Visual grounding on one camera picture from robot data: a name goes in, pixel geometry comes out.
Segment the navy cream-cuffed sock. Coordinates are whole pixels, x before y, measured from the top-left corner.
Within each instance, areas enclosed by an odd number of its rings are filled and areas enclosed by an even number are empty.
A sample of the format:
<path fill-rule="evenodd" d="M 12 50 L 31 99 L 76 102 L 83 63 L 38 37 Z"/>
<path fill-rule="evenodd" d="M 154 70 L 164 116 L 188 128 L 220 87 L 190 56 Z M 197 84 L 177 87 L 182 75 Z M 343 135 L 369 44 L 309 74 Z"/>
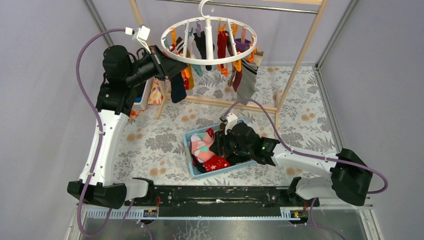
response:
<path fill-rule="evenodd" d="M 187 97 L 185 85 L 184 85 L 184 78 L 182 77 L 182 73 L 179 72 L 175 76 L 173 76 L 170 79 L 171 84 L 171 92 L 170 92 L 170 98 L 171 101 L 176 104 L 181 102 Z"/>

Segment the white round clip hanger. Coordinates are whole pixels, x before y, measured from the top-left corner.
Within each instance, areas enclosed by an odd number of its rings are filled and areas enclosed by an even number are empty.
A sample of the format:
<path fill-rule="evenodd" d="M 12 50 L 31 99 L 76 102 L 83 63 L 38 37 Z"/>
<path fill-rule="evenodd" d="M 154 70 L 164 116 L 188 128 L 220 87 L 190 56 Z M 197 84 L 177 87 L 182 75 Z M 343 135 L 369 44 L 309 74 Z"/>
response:
<path fill-rule="evenodd" d="M 258 36 L 249 25 L 228 17 L 212 16 L 204 12 L 206 4 L 211 0 L 198 1 L 199 16 L 182 20 L 171 25 L 161 35 L 160 43 L 165 52 L 172 58 L 190 65 L 223 65 L 233 64 L 241 70 L 242 59 L 249 63 L 255 59 Z M 205 32 L 206 59 L 195 57 L 192 45 L 195 43 L 194 33 Z M 217 40 L 220 31 L 226 31 L 226 57 L 218 58 Z"/>

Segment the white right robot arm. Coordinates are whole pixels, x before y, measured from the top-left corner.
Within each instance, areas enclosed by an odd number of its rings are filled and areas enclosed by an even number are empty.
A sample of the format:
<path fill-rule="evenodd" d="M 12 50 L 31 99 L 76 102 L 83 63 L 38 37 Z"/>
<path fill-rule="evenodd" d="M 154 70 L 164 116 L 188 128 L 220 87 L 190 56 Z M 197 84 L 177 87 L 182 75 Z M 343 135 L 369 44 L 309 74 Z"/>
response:
<path fill-rule="evenodd" d="M 311 204 L 314 198 L 339 198 L 363 206 L 373 174 L 363 169 L 365 163 L 350 149 L 340 153 L 319 153 L 303 149 L 287 149 L 274 138 L 260 137 L 246 123 L 231 130 L 215 133 L 212 152 L 230 163 L 252 160 L 261 165 L 292 167 L 316 175 L 315 178 L 295 177 L 281 199 L 292 206 Z"/>

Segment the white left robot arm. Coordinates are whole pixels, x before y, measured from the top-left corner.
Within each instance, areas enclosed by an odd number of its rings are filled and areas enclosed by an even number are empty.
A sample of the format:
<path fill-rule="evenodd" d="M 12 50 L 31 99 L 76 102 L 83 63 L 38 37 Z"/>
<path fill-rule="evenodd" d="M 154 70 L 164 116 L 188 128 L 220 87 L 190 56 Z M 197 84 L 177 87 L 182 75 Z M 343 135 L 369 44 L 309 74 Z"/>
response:
<path fill-rule="evenodd" d="M 124 46 L 114 45 L 103 52 L 102 66 L 103 82 L 94 107 L 96 130 L 90 153 L 78 180 L 68 183 L 67 192 L 81 203 L 108 209 L 119 209 L 130 200 L 148 206 L 156 200 L 152 180 L 113 180 L 117 142 L 147 81 L 167 80 L 188 65 L 165 55 L 156 45 L 139 59 Z"/>

